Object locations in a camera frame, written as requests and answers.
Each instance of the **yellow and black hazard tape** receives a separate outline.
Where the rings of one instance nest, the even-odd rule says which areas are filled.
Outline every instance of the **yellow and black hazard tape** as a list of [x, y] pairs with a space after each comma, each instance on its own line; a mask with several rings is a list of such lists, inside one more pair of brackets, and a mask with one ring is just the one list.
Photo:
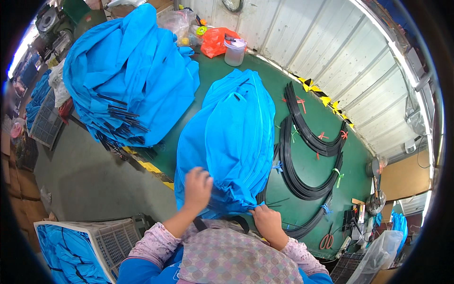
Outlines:
[[142, 157], [139, 153], [134, 151], [133, 149], [125, 146], [123, 150], [130, 154], [131, 157], [134, 158], [142, 167], [144, 167], [147, 171], [152, 173], [155, 177], [157, 177], [163, 184], [168, 186], [171, 190], [174, 190], [173, 186], [173, 179], [170, 178], [168, 175], [163, 173], [160, 169], [154, 166], [152, 163], [148, 162], [144, 157]]
[[306, 92], [311, 91], [312, 93], [314, 93], [321, 100], [325, 107], [330, 107], [334, 114], [337, 114], [340, 117], [342, 117], [342, 119], [345, 120], [345, 122], [353, 129], [354, 124], [345, 114], [342, 113], [342, 110], [338, 108], [340, 101], [335, 101], [334, 103], [332, 103], [331, 98], [328, 95], [326, 95], [319, 87], [314, 85], [314, 81], [312, 81], [312, 79], [304, 79], [295, 74], [292, 75], [295, 76], [299, 81], [301, 81], [303, 88]]

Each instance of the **plastic jug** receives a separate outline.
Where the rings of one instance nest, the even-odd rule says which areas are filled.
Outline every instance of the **plastic jug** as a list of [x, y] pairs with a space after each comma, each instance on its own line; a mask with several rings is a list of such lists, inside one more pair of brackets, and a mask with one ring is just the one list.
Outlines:
[[224, 40], [224, 45], [227, 47], [226, 55], [224, 60], [230, 66], [239, 66], [243, 63], [244, 49], [247, 42], [244, 39], [234, 39], [227, 43]]

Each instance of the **concrete floor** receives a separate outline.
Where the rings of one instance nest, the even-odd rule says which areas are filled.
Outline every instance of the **concrete floor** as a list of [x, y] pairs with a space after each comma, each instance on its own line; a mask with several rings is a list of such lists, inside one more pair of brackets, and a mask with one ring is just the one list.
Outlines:
[[38, 143], [35, 176], [52, 193], [60, 221], [117, 218], [143, 212], [164, 221], [176, 212], [173, 191], [137, 162], [121, 161], [70, 121], [54, 152]]

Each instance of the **worker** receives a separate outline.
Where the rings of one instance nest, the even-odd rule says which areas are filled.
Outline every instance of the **worker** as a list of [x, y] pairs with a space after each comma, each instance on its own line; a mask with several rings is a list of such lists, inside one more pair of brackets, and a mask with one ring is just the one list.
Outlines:
[[145, 232], [121, 263], [118, 284], [333, 283], [306, 245], [284, 233], [281, 214], [266, 205], [250, 210], [266, 241], [226, 220], [196, 218], [212, 186], [200, 167], [186, 174], [183, 207]]

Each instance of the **blue shirt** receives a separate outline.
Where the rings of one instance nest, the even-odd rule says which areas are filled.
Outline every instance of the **blue shirt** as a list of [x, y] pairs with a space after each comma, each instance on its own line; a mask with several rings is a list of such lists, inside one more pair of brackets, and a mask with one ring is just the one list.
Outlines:
[[[179, 280], [182, 258], [182, 245], [178, 246], [162, 270], [149, 260], [137, 257], [128, 258], [120, 266], [117, 284], [176, 284]], [[299, 270], [305, 284], [333, 284], [331, 277], [325, 273], [307, 276], [301, 268]]]

